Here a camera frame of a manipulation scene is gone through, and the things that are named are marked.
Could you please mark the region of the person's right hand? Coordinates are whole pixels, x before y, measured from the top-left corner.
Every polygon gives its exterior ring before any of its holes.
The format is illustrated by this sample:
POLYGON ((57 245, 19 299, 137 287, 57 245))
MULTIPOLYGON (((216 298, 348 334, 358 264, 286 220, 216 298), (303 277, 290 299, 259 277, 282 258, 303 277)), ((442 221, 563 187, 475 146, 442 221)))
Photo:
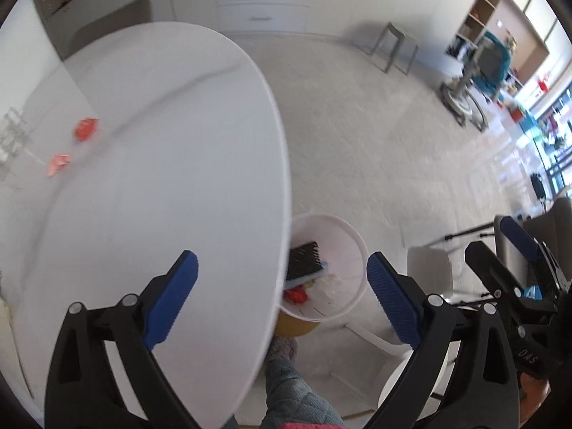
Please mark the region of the person's right hand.
POLYGON ((520 377, 521 400, 520 400, 520 426, 523 426, 530 417, 540 408, 550 394, 550 384, 546 379, 537 380, 526 373, 520 377))

